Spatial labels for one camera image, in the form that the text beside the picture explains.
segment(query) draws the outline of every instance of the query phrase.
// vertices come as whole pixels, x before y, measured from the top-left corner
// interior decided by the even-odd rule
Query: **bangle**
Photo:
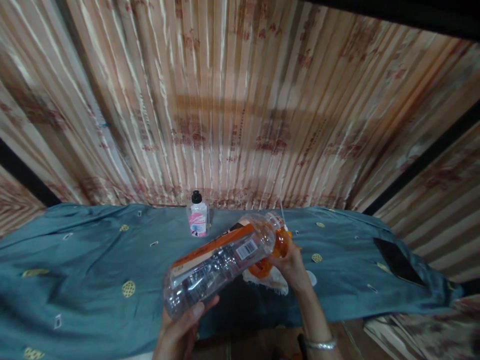
[[[305,346],[314,350],[333,350],[337,346],[337,338],[333,336],[330,341],[327,342],[312,342],[304,338]]]

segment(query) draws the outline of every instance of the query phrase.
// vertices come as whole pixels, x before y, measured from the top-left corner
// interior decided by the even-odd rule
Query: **teal cloth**
[[[185,208],[63,203],[48,209],[0,242],[0,359],[21,359],[28,348],[45,360],[121,359],[152,351],[166,269],[245,213],[214,210],[209,237],[195,238]],[[314,288],[330,322],[439,312],[462,296],[461,286],[428,267],[377,218],[321,207],[284,214],[306,269],[317,278]],[[385,261],[373,238],[398,244],[428,287],[378,267]],[[323,260],[314,263],[313,254]],[[49,272],[23,276],[32,269]],[[127,281],[135,283],[130,297],[122,292]],[[293,292],[277,295],[240,276],[220,292],[220,303],[202,319],[199,332],[206,338],[277,325],[301,325]]]

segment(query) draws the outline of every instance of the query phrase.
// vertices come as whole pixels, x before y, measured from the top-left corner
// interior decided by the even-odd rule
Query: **clear plastic bottle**
[[[267,257],[282,225],[275,212],[243,216],[217,239],[178,259],[163,278],[163,302],[168,315],[179,319],[198,302],[216,293],[248,267]]]
[[[277,258],[284,258],[288,252],[288,239],[292,239],[292,233],[285,229],[285,223],[280,218],[281,228],[275,231],[275,246],[271,254]],[[263,258],[259,262],[253,264],[248,268],[250,273],[258,279],[264,279],[270,274],[274,266],[266,259]]]
[[[191,195],[191,203],[186,207],[186,215],[190,225],[190,234],[194,237],[203,238],[210,232],[209,204],[202,200],[200,191],[195,190]]]

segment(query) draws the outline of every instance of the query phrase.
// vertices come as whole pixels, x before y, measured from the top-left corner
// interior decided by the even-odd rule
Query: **hand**
[[[305,270],[302,254],[292,239],[287,240],[287,252],[285,257],[268,256],[268,262],[280,270],[287,283],[295,292],[312,287],[309,275]]]
[[[204,306],[196,303],[182,317],[174,322],[163,308],[160,335],[153,352],[152,360],[188,360],[192,357],[200,318],[210,308],[218,304],[220,297],[215,297]]]

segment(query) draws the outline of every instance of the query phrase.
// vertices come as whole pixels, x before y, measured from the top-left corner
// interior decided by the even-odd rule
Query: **black phone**
[[[412,264],[405,257],[400,248],[393,242],[388,242],[377,237],[373,238],[375,245],[380,250],[383,258],[385,259],[390,271],[397,278],[408,281],[409,283],[426,288],[427,285],[420,278],[419,274],[415,271]]]

